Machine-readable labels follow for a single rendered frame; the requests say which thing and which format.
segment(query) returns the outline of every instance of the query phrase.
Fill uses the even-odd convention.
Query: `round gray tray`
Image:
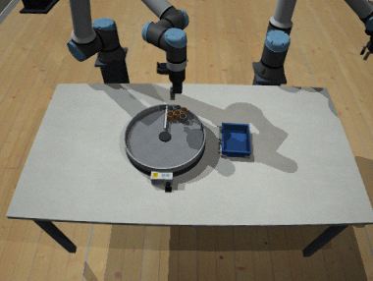
[[[140,171],[182,174],[201,158],[206,144],[202,122],[189,110],[186,122],[168,122],[169,141],[159,140],[164,131],[165,109],[172,104],[161,104],[139,112],[129,122],[125,132],[126,153]]]

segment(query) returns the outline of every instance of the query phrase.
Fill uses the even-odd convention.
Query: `blue bin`
[[[248,124],[222,123],[222,154],[229,157],[246,157],[251,154]]]

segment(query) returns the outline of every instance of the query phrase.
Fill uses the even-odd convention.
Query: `black table leg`
[[[335,225],[328,227],[322,234],[319,235],[318,238],[304,248],[303,256],[312,256],[318,250],[323,248],[329,241],[339,235],[347,226],[348,225]]]
[[[58,244],[60,244],[67,252],[76,253],[77,246],[70,241],[51,221],[46,220],[34,220],[34,222],[41,227],[51,238],[53,238]]]

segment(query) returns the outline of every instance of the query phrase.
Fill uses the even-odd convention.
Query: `table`
[[[326,88],[185,84],[58,84],[7,217],[32,219],[70,253],[52,221],[191,226],[329,226],[310,256],[373,210]],[[180,104],[206,130],[205,151],[173,191],[129,162],[127,123],[157,104]],[[222,123],[249,124],[252,154],[223,158]]]

